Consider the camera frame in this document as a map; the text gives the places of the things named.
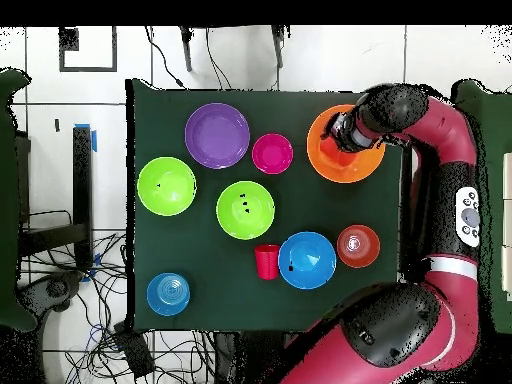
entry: red robot arm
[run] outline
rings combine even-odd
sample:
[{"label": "red robot arm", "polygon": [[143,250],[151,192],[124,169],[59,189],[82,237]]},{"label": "red robot arm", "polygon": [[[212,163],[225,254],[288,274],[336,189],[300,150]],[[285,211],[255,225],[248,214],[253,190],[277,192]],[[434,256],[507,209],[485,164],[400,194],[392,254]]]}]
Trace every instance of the red robot arm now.
[{"label": "red robot arm", "polygon": [[335,308],[285,349],[267,382],[392,384],[418,368],[456,368],[476,347],[480,217],[469,124],[424,87],[397,84],[370,90],[326,128],[346,152],[371,148],[387,135],[429,146],[438,159],[428,199],[424,279],[386,285]]}]

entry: pink bowl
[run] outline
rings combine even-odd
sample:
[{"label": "pink bowl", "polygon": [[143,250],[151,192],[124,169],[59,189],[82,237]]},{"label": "pink bowl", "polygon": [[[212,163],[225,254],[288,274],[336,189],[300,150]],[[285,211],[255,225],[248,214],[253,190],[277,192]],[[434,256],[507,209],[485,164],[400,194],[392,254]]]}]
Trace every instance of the pink bowl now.
[{"label": "pink bowl", "polygon": [[280,134],[265,134],[256,140],[252,148],[252,161],[265,174],[286,171],[292,159],[292,145]]}]

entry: lime green bowl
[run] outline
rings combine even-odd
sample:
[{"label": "lime green bowl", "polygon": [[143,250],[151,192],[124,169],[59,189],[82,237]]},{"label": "lime green bowl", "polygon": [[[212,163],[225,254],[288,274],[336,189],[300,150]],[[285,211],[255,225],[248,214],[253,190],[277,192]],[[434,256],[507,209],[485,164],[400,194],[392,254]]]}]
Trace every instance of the lime green bowl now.
[{"label": "lime green bowl", "polygon": [[221,193],[216,212],[226,233],[239,240],[250,240],[270,228],[275,207],[265,187],[252,181],[239,181]]},{"label": "lime green bowl", "polygon": [[187,209],[196,195],[196,177],[189,166],[176,158],[160,157],[140,171],[137,192],[151,212],[173,216]]}]

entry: tile floor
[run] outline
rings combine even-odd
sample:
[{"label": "tile floor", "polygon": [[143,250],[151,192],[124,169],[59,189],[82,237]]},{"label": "tile floor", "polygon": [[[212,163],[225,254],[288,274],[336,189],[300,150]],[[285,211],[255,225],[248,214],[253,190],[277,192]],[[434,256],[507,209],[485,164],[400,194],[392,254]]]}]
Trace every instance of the tile floor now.
[{"label": "tile floor", "polygon": [[[503,91],[512,85],[510,32],[504,27],[484,26],[293,25],[291,38],[285,38],[282,48],[284,67],[279,72],[279,88],[357,92],[381,82],[406,81],[429,84],[449,97],[455,81],[472,77],[490,90]],[[79,27],[79,33],[80,48],[65,53],[66,66],[110,66],[111,28]],[[193,71],[188,73],[179,29],[153,28],[154,42],[162,49],[169,70],[186,87],[218,87],[205,35],[205,30],[194,31],[190,43]],[[276,58],[270,26],[212,29],[209,46],[233,88],[267,90],[275,84]],[[72,210],[71,131],[74,124],[89,123],[98,137],[97,152],[93,153],[94,237],[100,239],[113,233],[122,236],[126,228],[124,79],[136,77],[155,87],[177,88],[165,71],[160,53],[148,42],[144,27],[117,27],[117,72],[80,73],[59,72],[57,28],[0,28],[0,68],[6,66],[22,69],[32,78],[26,89],[14,95],[12,105],[18,127],[32,139],[31,212]],[[59,132],[55,119],[59,119]],[[65,224],[66,220],[65,214],[35,216],[31,226]],[[98,252],[102,252],[102,246],[97,246]],[[104,261],[122,265],[119,249],[107,255]],[[30,267],[31,272],[23,273],[20,284],[43,275],[37,271],[46,269],[35,259],[30,265],[24,262],[23,267],[25,271]],[[108,276],[100,274],[98,279],[105,282]],[[122,293],[124,280],[115,281],[113,287]],[[98,298],[91,283],[82,283],[79,294],[91,319],[97,320]],[[112,293],[108,303],[113,322],[124,318],[125,295]],[[82,357],[90,330],[78,298],[64,313],[50,315],[43,346],[49,384],[65,383],[71,371],[66,352],[74,360]],[[167,346],[190,339],[189,332],[148,334],[157,365],[162,369],[183,369],[176,375],[188,382],[191,375],[186,371],[200,364],[198,354],[191,354],[190,343],[174,353],[168,353]],[[115,365],[114,372],[127,368],[126,362],[115,364],[121,365]],[[194,377],[206,382],[205,373]],[[87,384],[114,384],[112,379],[81,378]],[[157,381],[178,384],[178,379],[161,372],[148,376],[147,384]],[[118,383],[135,384],[130,375],[119,377]],[[146,381],[139,379],[136,383]]]}]

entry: red bowl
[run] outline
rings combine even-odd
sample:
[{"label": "red bowl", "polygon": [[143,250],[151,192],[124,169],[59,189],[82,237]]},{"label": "red bowl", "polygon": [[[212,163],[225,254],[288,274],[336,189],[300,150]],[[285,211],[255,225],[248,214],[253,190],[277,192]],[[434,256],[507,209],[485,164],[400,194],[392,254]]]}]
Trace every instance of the red bowl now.
[{"label": "red bowl", "polygon": [[373,263],[379,256],[379,237],[365,225],[351,225],[339,235],[336,250],[346,265],[363,268]]}]

